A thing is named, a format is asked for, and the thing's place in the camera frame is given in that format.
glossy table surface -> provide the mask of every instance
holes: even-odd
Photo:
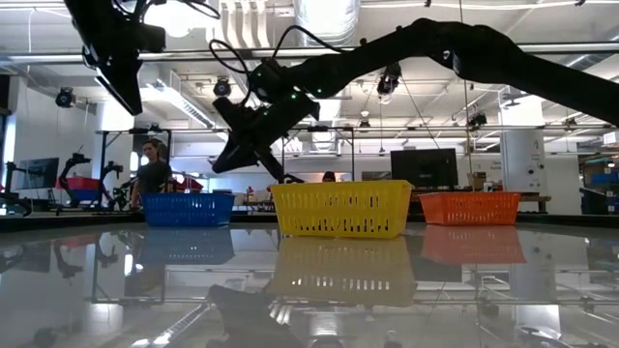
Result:
[[[409,224],[392,240],[276,224],[0,239],[0,347],[619,347],[619,237]]]

camera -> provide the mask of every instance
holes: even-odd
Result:
[[[75,106],[75,95],[72,87],[62,87],[56,96],[56,105],[63,108]]]
[[[217,83],[213,88],[213,93],[215,93],[215,96],[218,98],[230,96],[232,88],[230,87],[230,82],[227,77],[218,77]]]

television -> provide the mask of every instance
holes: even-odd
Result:
[[[58,165],[55,159],[28,159],[19,162],[19,168],[27,173],[19,173],[17,189],[53,189],[56,187]]]
[[[391,171],[394,180],[406,180],[415,188],[454,189],[456,149],[392,151]]]

blue basket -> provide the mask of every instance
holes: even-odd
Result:
[[[230,222],[234,195],[219,193],[142,194],[149,226],[221,226]]]

person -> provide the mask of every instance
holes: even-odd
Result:
[[[334,173],[332,171],[327,171],[322,176],[322,182],[323,183],[334,183],[335,181],[336,181],[336,173]]]
[[[132,207],[139,204],[140,193],[159,193],[167,179],[172,175],[169,164],[160,159],[160,141],[148,139],[142,144],[142,154],[148,159],[148,164],[137,169],[137,180],[133,184]]]

